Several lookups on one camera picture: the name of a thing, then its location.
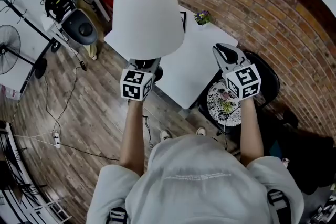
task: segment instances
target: decorative plate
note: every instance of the decorative plate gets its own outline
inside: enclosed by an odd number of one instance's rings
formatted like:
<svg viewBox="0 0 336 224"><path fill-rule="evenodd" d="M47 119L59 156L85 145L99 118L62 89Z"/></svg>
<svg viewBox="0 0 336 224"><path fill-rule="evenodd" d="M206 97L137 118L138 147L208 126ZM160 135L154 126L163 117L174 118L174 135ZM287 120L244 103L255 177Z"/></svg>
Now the decorative plate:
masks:
<svg viewBox="0 0 336 224"><path fill-rule="evenodd" d="M236 126L241 123L240 100L219 80L212 84L206 98L209 113L218 123L224 125L227 114L226 126Z"/></svg>

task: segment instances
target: picture frame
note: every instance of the picture frame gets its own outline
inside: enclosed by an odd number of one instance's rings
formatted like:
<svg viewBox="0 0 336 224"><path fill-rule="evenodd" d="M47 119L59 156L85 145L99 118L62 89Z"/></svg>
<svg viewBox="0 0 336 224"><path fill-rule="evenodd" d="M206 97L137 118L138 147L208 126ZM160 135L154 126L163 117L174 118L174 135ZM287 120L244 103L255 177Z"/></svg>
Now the picture frame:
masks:
<svg viewBox="0 0 336 224"><path fill-rule="evenodd" d="M186 24L186 18L187 18L187 12L180 12L181 13L181 20L183 24L183 30L185 32L185 24Z"/></svg>

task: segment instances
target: human arm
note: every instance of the human arm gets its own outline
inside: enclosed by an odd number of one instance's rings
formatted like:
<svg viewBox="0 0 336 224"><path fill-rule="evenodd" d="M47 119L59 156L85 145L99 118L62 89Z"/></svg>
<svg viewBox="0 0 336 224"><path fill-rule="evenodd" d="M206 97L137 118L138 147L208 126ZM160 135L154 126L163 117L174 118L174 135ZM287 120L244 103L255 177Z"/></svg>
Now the human arm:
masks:
<svg viewBox="0 0 336 224"><path fill-rule="evenodd" d="M283 192L289 200L291 223L298 224L304 209L303 196L282 161L278 157L267 156L250 162L246 168L257 181L265 186L266 192L273 189ZM269 208L273 213L272 217L275 217L275 208L270 204Z"/></svg>
<svg viewBox="0 0 336 224"><path fill-rule="evenodd" d="M101 169L87 214L87 224L105 223L112 208L124 208L127 195L143 174L142 109L142 102L130 102L119 164Z"/></svg>
<svg viewBox="0 0 336 224"><path fill-rule="evenodd" d="M253 98L241 101L241 112L240 162L247 167L253 160L264 156L264 146Z"/></svg>
<svg viewBox="0 0 336 224"><path fill-rule="evenodd" d="M144 170L144 141L142 131L143 102L131 101L122 137L119 165L139 176Z"/></svg>

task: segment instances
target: black bag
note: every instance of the black bag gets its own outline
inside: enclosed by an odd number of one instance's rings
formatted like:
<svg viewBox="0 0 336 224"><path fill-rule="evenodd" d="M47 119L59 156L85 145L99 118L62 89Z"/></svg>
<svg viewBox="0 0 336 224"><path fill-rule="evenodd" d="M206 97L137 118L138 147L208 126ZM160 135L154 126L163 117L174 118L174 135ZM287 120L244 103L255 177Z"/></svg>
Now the black bag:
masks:
<svg viewBox="0 0 336 224"><path fill-rule="evenodd" d="M45 0L47 17L61 23L65 14L76 8L75 0Z"/></svg>

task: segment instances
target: sneaker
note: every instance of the sneaker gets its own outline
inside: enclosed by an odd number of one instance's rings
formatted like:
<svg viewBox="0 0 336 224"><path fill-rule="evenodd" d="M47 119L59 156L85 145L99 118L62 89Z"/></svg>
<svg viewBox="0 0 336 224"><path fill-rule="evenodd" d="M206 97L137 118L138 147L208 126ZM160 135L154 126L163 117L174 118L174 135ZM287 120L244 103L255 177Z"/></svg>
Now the sneaker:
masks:
<svg viewBox="0 0 336 224"><path fill-rule="evenodd" d="M166 140L166 139L171 139L171 138L173 138L173 137L168 130L162 130L161 131L161 133L160 133L161 142Z"/></svg>
<svg viewBox="0 0 336 224"><path fill-rule="evenodd" d="M205 128L204 127L199 127L198 130L196 131L196 135L206 136Z"/></svg>

